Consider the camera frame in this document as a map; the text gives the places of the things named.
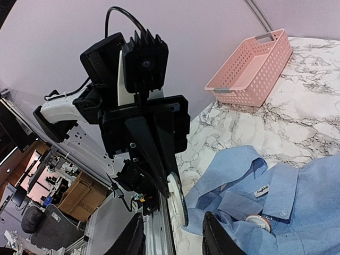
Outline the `blue shirt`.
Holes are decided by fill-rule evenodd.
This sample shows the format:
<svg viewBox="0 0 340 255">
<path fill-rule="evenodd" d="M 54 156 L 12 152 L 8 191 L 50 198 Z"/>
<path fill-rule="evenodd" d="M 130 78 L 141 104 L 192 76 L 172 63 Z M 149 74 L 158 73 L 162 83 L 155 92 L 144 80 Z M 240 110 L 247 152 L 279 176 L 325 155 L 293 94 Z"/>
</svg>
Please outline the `blue shirt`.
<svg viewBox="0 0 340 255">
<path fill-rule="evenodd" d="M 339 254 L 339 156 L 268 167 L 252 146 L 219 151 L 186 195 L 186 232 L 207 211 L 247 254 Z M 269 220 L 272 232 L 244 221 Z"/>
</svg>

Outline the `round brooch orange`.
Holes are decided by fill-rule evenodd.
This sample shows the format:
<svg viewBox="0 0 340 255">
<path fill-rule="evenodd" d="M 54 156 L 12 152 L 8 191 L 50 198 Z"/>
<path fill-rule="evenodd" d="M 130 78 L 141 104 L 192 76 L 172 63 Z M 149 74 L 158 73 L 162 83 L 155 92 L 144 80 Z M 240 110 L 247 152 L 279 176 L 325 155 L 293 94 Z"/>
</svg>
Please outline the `round brooch orange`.
<svg viewBox="0 0 340 255">
<path fill-rule="evenodd" d="M 269 233 L 272 232 L 272 227 L 271 227 L 269 220 L 267 220 L 266 218 L 260 215 L 255 215 L 255 214 L 248 215 L 244 218 L 244 221 L 248 223 L 256 224 L 259 227 L 265 229 Z"/>
</svg>

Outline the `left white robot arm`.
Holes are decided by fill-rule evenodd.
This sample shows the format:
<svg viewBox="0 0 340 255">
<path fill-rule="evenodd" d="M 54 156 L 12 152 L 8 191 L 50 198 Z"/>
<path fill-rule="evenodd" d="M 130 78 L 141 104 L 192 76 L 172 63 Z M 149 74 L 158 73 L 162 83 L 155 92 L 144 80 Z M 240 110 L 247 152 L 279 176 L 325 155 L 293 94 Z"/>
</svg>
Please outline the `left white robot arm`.
<svg viewBox="0 0 340 255">
<path fill-rule="evenodd" d="M 53 91 L 33 115 L 43 131 L 65 143 L 130 190 L 171 195 L 179 177 L 175 155 L 186 150 L 188 100 L 161 91 L 168 45 L 149 31 L 125 41 L 115 33 L 80 56 L 88 80 L 76 93 Z"/>
</svg>

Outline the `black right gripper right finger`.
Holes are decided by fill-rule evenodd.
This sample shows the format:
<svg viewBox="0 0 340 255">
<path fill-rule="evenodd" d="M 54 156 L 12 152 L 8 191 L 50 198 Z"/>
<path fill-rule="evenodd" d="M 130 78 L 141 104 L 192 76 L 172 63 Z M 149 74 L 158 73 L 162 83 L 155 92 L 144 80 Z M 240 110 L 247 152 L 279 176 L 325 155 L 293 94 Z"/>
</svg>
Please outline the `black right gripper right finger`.
<svg viewBox="0 0 340 255">
<path fill-rule="evenodd" d="M 245 254 L 223 229 L 212 212 L 207 211 L 202 224 L 202 254 Z"/>
</svg>

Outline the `round brooch dark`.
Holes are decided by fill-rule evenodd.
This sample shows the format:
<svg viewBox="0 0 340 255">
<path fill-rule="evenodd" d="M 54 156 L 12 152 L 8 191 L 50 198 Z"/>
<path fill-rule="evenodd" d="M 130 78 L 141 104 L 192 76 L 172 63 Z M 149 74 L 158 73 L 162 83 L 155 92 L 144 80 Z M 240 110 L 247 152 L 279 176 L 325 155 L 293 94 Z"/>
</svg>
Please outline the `round brooch dark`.
<svg viewBox="0 0 340 255">
<path fill-rule="evenodd" d="M 182 226 L 187 227 L 189 223 L 188 209 L 182 191 L 179 177 L 171 172 L 168 177 L 169 200 L 172 201 L 176 212 L 179 215 Z"/>
</svg>

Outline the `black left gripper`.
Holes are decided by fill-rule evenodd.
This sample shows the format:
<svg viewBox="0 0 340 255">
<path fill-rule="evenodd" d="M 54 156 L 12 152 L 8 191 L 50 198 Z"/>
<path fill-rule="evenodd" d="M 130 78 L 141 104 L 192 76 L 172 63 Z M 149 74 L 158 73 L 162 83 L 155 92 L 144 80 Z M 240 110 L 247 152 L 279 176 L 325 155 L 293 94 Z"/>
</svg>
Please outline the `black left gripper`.
<svg viewBox="0 0 340 255">
<path fill-rule="evenodd" d="M 138 158 L 130 165 L 168 199 L 167 177 L 178 172 L 175 154 L 188 146 L 188 100 L 178 95 L 100 110 L 98 122 L 108 156 L 128 152 Z"/>
</svg>

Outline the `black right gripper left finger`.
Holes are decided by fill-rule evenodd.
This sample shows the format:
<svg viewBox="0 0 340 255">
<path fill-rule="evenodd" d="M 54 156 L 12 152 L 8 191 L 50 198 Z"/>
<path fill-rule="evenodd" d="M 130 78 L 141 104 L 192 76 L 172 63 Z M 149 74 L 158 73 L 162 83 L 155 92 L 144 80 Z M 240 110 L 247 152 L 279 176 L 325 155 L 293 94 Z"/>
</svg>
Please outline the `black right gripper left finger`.
<svg viewBox="0 0 340 255">
<path fill-rule="evenodd" d="M 145 235 L 142 213 L 136 213 L 115 243 L 104 255 L 143 255 L 145 254 Z"/>
</svg>

